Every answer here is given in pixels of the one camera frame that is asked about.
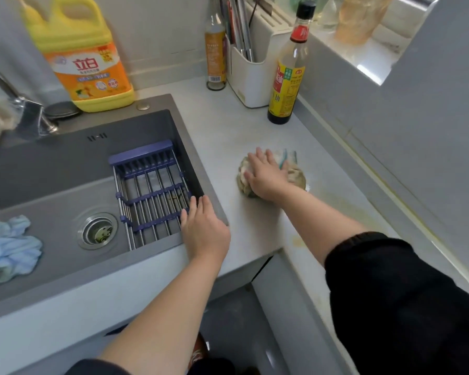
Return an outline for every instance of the forearm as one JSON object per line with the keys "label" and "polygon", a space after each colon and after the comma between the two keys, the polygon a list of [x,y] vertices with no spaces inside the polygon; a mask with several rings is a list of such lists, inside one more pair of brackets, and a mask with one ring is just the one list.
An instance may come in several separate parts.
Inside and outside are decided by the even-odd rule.
{"label": "forearm", "polygon": [[184,374],[220,265],[194,258],[100,358],[132,375]]}
{"label": "forearm", "polygon": [[368,230],[312,194],[289,185],[277,203],[285,211],[314,257],[324,265],[326,256],[344,240]]}

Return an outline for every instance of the countertop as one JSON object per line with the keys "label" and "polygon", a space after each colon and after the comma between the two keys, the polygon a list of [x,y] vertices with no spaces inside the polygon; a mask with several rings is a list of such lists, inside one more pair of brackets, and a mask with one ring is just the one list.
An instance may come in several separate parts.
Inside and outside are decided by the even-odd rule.
{"label": "countertop", "polygon": [[[231,228],[231,248],[219,276],[284,248],[325,326],[335,336],[325,272],[275,206],[248,199],[235,177],[256,146],[298,153],[310,192],[371,229],[397,236],[344,170],[294,115],[270,123],[266,108],[247,109],[229,86],[206,89],[203,78],[138,91],[138,98],[170,93],[200,155]],[[126,267],[0,318],[0,374],[16,371],[139,313],[187,264],[184,246]],[[344,348],[339,350],[352,364]]]}

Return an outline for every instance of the purple dish rack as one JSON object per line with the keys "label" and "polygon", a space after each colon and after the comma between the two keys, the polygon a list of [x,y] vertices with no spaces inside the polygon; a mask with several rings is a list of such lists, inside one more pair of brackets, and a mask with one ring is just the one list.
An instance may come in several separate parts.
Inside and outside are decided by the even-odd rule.
{"label": "purple dish rack", "polygon": [[181,230],[181,210],[189,211],[191,193],[172,141],[112,155],[108,162],[130,250]]}

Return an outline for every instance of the jug handle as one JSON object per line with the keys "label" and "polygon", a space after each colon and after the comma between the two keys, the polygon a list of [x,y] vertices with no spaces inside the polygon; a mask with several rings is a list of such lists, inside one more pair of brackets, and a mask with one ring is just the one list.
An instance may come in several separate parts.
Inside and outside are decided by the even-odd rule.
{"label": "jug handle", "polygon": [[94,0],[52,0],[52,15],[56,15],[64,20],[72,21],[63,12],[63,6],[66,5],[85,5],[92,12],[90,20],[97,26],[104,26],[106,24],[104,17]]}

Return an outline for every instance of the black round lid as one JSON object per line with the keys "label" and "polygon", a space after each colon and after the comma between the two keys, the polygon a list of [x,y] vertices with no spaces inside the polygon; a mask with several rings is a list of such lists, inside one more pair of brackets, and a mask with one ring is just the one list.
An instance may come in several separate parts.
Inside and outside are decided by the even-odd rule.
{"label": "black round lid", "polygon": [[316,3],[312,0],[301,0],[297,7],[297,18],[313,19]]}

